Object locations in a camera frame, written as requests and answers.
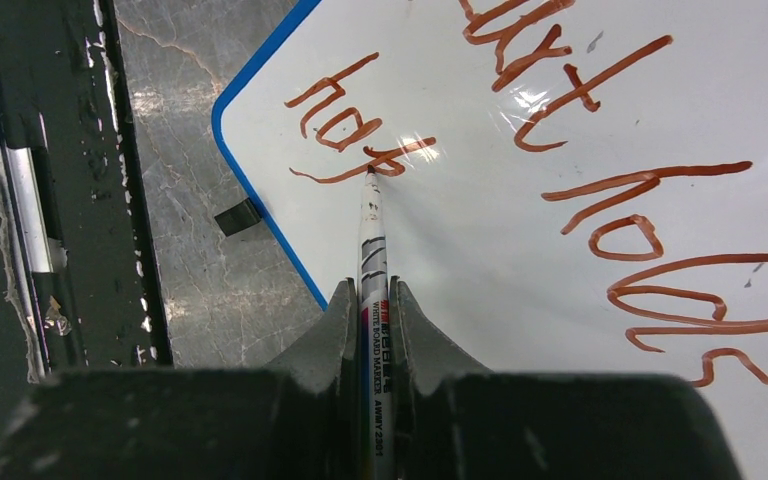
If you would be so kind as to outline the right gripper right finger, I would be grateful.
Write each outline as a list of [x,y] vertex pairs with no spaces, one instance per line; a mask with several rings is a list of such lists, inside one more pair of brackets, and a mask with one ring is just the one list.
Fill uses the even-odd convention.
[[465,352],[422,311],[408,284],[390,280],[395,334],[395,453],[399,479],[457,474],[459,432],[451,387],[490,369]]

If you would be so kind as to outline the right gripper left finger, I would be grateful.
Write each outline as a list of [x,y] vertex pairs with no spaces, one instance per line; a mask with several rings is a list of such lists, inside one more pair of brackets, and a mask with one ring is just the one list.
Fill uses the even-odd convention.
[[338,283],[318,321],[267,364],[282,376],[273,419],[280,479],[355,479],[358,470],[358,299]]

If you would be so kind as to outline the white marker pen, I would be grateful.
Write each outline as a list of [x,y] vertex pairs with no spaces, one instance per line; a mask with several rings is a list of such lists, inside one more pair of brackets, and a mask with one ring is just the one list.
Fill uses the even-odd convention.
[[394,479],[392,339],[387,247],[378,176],[367,167],[359,233],[359,330],[361,340],[362,477]]

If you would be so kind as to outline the blue framed whiteboard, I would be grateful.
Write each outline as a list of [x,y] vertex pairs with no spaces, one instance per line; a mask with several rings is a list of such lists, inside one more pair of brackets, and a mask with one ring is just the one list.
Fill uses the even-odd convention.
[[682,377],[768,479],[768,1],[302,1],[212,127],[319,302],[374,165],[468,353]]

